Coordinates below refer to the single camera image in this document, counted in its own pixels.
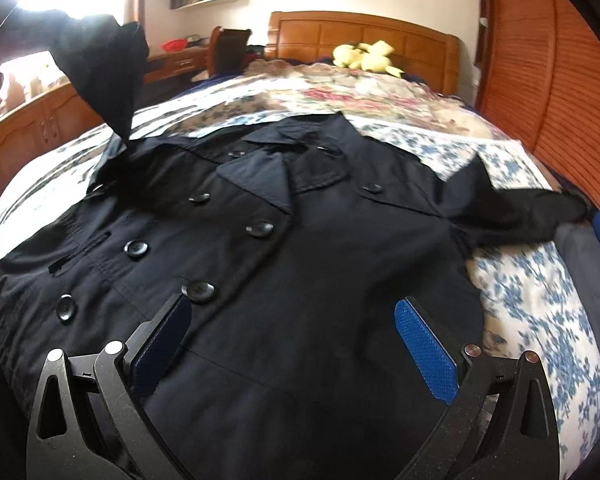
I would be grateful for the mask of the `black double-breasted coat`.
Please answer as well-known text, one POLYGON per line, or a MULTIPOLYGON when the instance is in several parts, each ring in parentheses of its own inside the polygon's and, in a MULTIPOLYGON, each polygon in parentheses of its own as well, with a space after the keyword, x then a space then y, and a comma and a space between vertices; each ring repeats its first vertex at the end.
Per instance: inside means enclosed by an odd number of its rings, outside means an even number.
POLYGON ((575 196, 498 191, 480 159, 447 180, 341 114, 131 136, 143 29, 20 16, 114 129, 86 195, 0 260, 0 363, 27 448, 50 350, 127 341, 173 295, 189 329, 140 400, 188 479, 400 479, 446 410, 394 321, 414 298, 458 344, 483 330, 471 250, 546 242, 575 196))

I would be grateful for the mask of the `blue floral bed sheet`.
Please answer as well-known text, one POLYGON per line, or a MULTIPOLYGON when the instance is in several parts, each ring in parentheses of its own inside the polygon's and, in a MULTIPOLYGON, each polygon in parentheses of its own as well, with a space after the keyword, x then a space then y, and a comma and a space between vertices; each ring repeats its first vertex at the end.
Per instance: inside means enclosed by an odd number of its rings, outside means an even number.
MULTIPOLYGON (((418 156, 447 179, 473 155, 496 188, 548 181, 521 144, 456 136, 348 114, 365 136, 418 156)), ((107 126, 28 162, 0 196, 0 259, 82 198, 112 132, 107 126)), ((562 478, 572 477, 600 438, 600 347, 568 267, 554 243, 482 249, 468 263, 486 314, 484 344, 496 356, 536 351, 556 409, 562 478)))

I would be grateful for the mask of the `wooden desk cabinet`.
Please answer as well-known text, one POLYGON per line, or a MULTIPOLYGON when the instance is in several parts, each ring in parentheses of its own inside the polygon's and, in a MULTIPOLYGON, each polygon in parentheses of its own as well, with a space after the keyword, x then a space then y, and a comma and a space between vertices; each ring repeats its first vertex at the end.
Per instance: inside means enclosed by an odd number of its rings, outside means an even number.
MULTIPOLYGON (((206 47, 148 58, 144 85, 135 99, 137 110, 184 92, 191 78, 207 68, 207 58, 206 47)), ((12 110, 0 119, 0 196, 25 164, 103 122, 71 84, 12 110)))

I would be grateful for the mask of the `wooden louvered wardrobe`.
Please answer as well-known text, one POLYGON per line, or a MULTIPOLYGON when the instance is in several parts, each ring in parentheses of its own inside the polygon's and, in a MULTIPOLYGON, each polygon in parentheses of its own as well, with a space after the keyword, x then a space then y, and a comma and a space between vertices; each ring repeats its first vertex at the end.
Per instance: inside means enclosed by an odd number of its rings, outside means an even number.
POLYGON ((478 109, 600 206, 600 41, 568 0, 486 0, 478 109))

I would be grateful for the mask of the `pink floral quilt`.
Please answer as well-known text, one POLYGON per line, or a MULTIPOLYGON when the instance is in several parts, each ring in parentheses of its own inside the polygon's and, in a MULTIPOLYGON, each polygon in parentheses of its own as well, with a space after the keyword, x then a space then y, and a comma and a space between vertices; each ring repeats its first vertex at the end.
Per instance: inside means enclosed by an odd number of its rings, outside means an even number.
POLYGON ((377 118, 436 132, 505 140, 507 136, 456 96, 390 75, 326 63, 292 65, 257 60, 244 74, 185 96, 200 119, 193 126, 257 112, 343 114, 377 118))

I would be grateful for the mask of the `wooden headboard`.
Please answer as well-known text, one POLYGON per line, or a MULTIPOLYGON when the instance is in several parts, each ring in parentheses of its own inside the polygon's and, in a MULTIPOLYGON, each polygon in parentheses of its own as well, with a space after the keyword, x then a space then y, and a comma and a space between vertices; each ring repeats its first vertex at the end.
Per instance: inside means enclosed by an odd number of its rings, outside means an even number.
POLYGON ((265 58, 304 63, 327 58, 340 44, 383 40, 392 63, 422 78, 431 90, 454 94, 460 73, 459 39, 437 30, 383 16, 336 12, 274 12, 269 18, 265 58))

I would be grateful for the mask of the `red bowl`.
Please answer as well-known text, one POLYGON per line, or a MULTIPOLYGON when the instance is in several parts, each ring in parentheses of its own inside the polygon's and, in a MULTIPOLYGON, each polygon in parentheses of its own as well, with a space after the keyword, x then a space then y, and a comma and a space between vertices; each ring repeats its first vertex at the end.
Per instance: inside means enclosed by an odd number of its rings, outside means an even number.
POLYGON ((166 41, 161 49, 165 53, 176 53, 183 51, 188 46, 188 41, 186 39, 172 39, 166 41))

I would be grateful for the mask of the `yellow plush toy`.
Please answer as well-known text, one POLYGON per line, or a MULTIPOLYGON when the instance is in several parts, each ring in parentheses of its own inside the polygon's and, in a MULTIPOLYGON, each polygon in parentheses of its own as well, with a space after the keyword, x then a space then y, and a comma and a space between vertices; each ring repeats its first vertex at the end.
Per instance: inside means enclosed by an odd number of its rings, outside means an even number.
POLYGON ((340 44, 332 51, 332 61, 338 67, 362 70, 375 74, 388 74, 401 78, 404 71, 394 66, 390 55, 394 48, 383 40, 374 44, 340 44))

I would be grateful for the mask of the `dark wooden chair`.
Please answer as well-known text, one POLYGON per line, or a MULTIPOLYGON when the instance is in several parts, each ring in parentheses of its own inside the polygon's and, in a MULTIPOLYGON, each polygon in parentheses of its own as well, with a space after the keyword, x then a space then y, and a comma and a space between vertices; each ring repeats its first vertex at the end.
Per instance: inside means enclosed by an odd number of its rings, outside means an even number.
POLYGON ((209 77, 240 74, 251 35, 251 29, 216 26, 211 32, 207 52, 209 77))

